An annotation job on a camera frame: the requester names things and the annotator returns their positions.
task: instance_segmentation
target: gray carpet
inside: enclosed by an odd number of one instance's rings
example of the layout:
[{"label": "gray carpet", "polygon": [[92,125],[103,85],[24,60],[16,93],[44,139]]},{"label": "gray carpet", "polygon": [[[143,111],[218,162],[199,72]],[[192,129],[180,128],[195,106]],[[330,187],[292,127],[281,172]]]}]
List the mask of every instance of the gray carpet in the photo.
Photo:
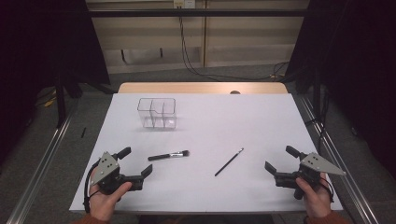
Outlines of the gray carpet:
[{"label": "gray carpet", "polygon": [[[247,78],[268,77],[273,73],[272,66],[236,66],[196,70],[205,74]],[[113,90],[117,90],[121,83],[127,81],[213,81],[206,77],[194,75],[187,69],[119,74],[112,75],[110,78],[112,79],[112,85],[108,87]],[[216,78],[221,81],[253,81],[228,77]],[[111,95],[105,95],[87,85],[81,85],[81,88],[84,90],[84,94],[80,99],[70,99],[66,96],[67,107],[71,108],[73,105],[77,105],[76,112],[71,118],[64,139],[54,155],[24,223],[69,223],[82,217],[80,214],[69,212],[68,208],[91,156],[111,102]],[[288,83],[287,88],[289,92],[295,93],[294,83]],[[297,105],[299,105],[298,99],[300,96],[294,94],[294,97]],[[56,123],[56,105],[50,107],[38,106],[35,119],[3,164],[0,176],[0,223],[7,222],[12,209],[27,187],[35,168],[40,163],[50,143]],[[313,131],[310,125],[307,126],[307,129],[316,143],[318,134]],[[364,140],[352,133],[351,124],[332,101],[330,101],[326,130],[332,137],[362,193],[373,208],[379,223],[394,223],[396,220],[396,213],[394,212],[396,211],[395,180],[373,158]],[[333,177],[332,180],[347,209],[347,211],[342,212],[342,216],[350,221],[355,220],[356,223],[363,223],[359,211],[348,196],[342,181],[337,177]],[[302,223],[303,217],[303,213],[273,214],[276,224]],[[136,222],[137,217],[131,215],[116,215],[113,218],[113,223]]]}]

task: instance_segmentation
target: clear plastic container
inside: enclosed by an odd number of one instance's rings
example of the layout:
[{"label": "clear plastic container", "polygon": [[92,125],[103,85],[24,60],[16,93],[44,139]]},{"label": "clear plastic container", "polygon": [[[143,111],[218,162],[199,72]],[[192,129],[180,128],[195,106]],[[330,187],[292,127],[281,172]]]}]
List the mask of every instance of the clear plastic container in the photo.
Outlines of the clear plastic container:
[{"label": "clear plastic container", "polygon": [[175,99],[141,98],[137,111],[145,128],[176,128]]}]

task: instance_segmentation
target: brown sleeve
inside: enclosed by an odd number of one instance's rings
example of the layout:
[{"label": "brown sleeve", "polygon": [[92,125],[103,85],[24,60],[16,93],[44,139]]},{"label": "brown sleeve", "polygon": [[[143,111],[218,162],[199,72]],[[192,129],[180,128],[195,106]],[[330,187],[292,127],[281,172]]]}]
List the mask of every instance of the brown sleeve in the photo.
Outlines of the brown sleeve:
[{"label": "brown sleeve", "polygon": [[110,224],[110,222],[101,221],[94,217],[91,217],[90,214],[85,215],[84,218],[73,222],[72,224]]},{"label": "brown sleeve", "polygon": [[348,222],[338,213],[332,211],[326,217],[308,217],[307,224],[348,224]]}]

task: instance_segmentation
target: black makeup brush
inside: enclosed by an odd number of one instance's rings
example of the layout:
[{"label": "black makeup brush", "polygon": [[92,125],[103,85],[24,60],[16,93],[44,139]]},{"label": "black makeup brush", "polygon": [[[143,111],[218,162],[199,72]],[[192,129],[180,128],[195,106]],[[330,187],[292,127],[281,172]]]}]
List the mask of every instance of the black makeup brush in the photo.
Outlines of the black makeup brush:
[{"label": "black makeup brush", "polygon": [[156,161],[156,160],[168,159],[168,158],[187,157],[189,155],[190,155],[190,152],[188,150],[184,150],[184,151],[179,151],[179,152],[174,152],[174,153],[169,153],[169,154],[163,154],[163,155],[159,155],[159,156],[148,157],[148,160]]}]

